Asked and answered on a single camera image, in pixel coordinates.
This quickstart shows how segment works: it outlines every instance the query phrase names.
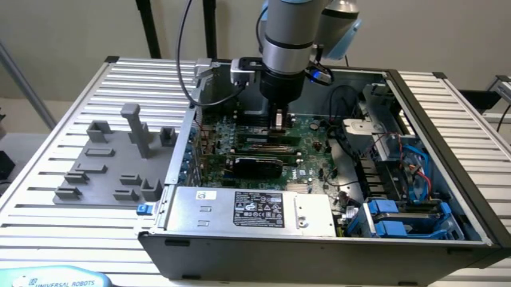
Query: power supply label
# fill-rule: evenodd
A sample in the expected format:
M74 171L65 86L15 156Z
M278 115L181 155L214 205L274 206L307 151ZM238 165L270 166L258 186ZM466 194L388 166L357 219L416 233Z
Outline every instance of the power supply label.
M285 228L282 193L237 191L233 221L237 226Z

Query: white wall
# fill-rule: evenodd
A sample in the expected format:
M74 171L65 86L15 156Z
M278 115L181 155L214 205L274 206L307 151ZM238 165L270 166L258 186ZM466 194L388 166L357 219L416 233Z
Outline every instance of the white wall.
M174 58L185 0L153 0L162 54ZM218 0L219 57L258 54L263 0ZM460 88L511 74L511 1L360 0L364 28L350 64L446 72ZM202 1L195 0L183 58L206 56ZM74 100L106 56L149 57L135 0L0 0L0 39L46 99ZM0 97L21 97L0 68Z

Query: green circuit board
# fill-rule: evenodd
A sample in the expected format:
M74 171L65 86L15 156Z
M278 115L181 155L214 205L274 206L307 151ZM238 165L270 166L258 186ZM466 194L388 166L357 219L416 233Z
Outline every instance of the green circuit board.
M311 123L318 125L317 130L311 129ZM307 184L310 193L323 193L325 182L319 180L319 170L323 169L323 174L327 174L334 168L334 162L331 153L326 150L329 125L321 126L319 123L318 118L297 116L293 127L286 129L286 134L279 135L278 139L289 143L279 144L286 152L258 154L254 149L259 143L254 142L254 138L267 133L266 127L239 126L233 117L206 118L205 126L210 129L206 147L214 144L217 150L215 154L206 152L202 157L203 186L286 190L289 184ZM275 179L235 178L230 162L237 157L282 160L285 162L282 176Z

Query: black pole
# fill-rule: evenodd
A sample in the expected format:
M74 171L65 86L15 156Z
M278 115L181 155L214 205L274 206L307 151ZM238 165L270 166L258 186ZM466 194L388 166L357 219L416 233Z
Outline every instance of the black pole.
M218 59L217 54L217 0L202 0L205 11L206 52L209 58Z
M162 59L161 53L161 43L158 42L157 28L154 26L153 10L151 10L151 0L135 0L137 8L141 12L141 17L143 18L145 33L147 46L150 48L151 58Z

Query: blue cable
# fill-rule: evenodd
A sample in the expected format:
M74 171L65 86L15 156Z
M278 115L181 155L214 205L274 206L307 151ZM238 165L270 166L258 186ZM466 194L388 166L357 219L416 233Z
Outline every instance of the blue cable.
M414 152L416 154L421 155L425 158L425 175L430 177L430 159L429 155L424 153L416 146L412 145L404 145L404 148ZM425 183L425 189L424 193L421 194L420 200L424 201L428 197L429 194L429 184L428 182Z

